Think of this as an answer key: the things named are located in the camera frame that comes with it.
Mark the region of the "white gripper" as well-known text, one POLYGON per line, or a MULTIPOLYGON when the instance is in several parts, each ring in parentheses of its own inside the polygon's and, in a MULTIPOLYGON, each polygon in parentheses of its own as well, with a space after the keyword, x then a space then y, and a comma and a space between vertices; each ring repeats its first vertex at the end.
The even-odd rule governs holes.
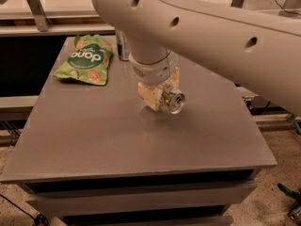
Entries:
POLYGON ((129 56, 129 59, 134 75, 140 81, 137 85, 139 96, 149 108, 158 111, 163 94, 163 87, 159 84, 170 77, 175 88, 180 86, 180 70, 176 67, 179 61, 178 55, 170 52, 166 58, 152 64, 138 62, 133 56, 129 56))

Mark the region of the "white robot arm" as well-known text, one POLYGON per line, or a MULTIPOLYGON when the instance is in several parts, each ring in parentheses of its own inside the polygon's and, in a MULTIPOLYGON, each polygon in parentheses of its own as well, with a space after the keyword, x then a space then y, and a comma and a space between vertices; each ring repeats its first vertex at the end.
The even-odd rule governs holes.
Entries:
POLYGON ((91 0, 128 38, 144 82, 173 51, 301 115, 301 23, 199 0, 91 0))

